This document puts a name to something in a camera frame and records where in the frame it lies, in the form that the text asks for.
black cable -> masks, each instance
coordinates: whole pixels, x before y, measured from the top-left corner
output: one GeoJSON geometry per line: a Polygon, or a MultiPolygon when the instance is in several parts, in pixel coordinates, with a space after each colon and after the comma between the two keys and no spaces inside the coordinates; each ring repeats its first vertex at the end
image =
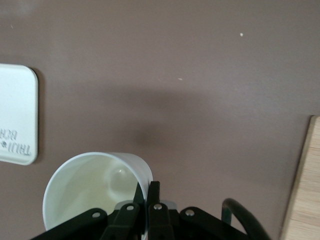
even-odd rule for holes
{"type": "Polygon", "coordinates": [[[251,240],[271,240],[262,225],[244,206],[232,198],[227,198],[222,203],[222,222],[231,225],[232,214],[242,224],[246,234],[251,240]]]}

light wood surface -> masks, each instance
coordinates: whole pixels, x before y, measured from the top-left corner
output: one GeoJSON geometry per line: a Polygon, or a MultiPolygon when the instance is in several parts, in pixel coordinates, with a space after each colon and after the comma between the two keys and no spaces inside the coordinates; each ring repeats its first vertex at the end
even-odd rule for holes
{"type": "Polygon", "coordinates": [[[313,116],[297,169],[282,240],[320,240],[320,117],[313,116]]]}

cup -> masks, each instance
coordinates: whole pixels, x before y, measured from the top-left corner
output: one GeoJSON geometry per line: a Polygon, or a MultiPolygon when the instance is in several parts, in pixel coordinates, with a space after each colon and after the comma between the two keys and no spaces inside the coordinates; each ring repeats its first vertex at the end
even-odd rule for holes
{"type": "Polygon", "coordinates": [[[146,201],[152,180],[148,164],[136,155],[115,152],[77,155],[55,171],[45,189],[42,205],[45,229],[92,208],[101,208],[110,215],[117,203],[134,199],[137,183],[146,201]]]}

